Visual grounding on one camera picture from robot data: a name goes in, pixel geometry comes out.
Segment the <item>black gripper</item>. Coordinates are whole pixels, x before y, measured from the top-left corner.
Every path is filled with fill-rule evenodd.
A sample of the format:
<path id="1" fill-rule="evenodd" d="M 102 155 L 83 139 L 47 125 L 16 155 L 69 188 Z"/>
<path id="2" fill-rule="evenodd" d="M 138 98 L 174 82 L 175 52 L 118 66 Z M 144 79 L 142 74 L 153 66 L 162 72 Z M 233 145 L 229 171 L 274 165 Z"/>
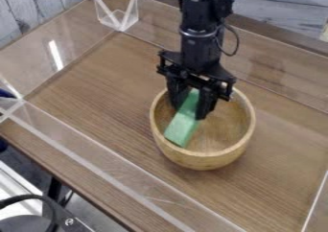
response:
<path id="1" fill-rule="evenodd" d="M 190 88 L 198 89 L 195 119 L 203 120 L 214 110 L 217 100 L 227 101 L 236 77 L 223 69 L 223 30 L 197 35 L 181 32 L 181 51 L 162 50 L 158 73 L 165 76 L 169 100 L 175 110 L 185 102 Z"/>

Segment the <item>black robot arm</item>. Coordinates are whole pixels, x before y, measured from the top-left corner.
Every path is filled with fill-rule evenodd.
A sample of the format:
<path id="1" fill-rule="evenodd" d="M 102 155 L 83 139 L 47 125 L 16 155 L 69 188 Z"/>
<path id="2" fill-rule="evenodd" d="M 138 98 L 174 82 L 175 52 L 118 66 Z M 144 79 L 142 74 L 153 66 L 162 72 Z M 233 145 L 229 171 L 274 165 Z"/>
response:
<path id="1" fill-rule="evenodd" d="M 179 109 L 190 90 L 198 90 L 194 118 L 203 120 L 218 100 L 230 100 L 237 78 L 221 65 L 223 30 L 231 15 L 233 0 L 178 0 L 182 21 L 179 24 L 181 50 L 162 50 L 158 73 L 165 76 L 173 107 Z"/>

